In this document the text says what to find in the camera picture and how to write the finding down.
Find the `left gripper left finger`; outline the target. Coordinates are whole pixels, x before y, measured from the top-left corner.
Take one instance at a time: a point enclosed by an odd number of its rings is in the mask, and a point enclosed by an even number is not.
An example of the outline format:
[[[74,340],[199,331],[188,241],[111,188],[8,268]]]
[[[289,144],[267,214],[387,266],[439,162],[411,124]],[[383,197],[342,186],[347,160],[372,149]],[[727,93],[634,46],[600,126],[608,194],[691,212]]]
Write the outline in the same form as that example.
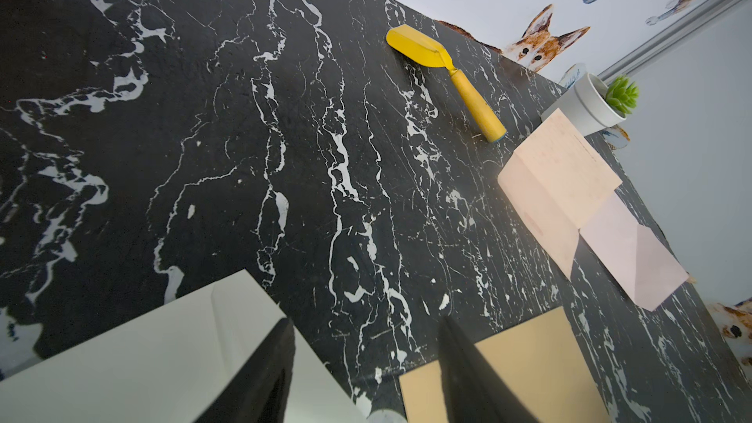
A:
[[[199,422],[282,422],[293,379],[295,329],[282,318]]]

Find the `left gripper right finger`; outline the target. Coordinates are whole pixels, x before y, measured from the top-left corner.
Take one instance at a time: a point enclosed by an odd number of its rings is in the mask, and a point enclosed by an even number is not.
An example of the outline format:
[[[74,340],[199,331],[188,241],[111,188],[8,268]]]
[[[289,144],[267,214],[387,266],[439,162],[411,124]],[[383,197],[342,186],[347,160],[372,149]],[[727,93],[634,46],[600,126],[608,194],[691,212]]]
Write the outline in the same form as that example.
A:
[[[439,325],[439,364],[450,422],[535,422],[459,325],[445,316]]]

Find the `pink envelope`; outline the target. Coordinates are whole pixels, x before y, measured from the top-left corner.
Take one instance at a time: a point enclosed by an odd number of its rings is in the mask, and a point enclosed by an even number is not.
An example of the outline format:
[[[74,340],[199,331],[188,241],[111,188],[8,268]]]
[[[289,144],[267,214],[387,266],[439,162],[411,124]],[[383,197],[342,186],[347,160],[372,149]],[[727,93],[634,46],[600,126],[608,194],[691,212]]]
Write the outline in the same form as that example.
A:
[[[616,193],[580,233],[627,296],[646,311],[658,309],[689,279],[673,254]]]

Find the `cream letter paper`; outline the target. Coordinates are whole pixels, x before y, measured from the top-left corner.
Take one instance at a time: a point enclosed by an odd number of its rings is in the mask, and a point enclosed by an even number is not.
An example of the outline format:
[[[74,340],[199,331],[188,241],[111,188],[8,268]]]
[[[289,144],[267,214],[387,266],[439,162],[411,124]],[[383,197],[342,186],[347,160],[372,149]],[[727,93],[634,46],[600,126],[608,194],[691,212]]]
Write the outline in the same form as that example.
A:
[[[497,183],[546,254],[570,278],[580,229],[622,179],[568,117],[555,110],[514,150]]]

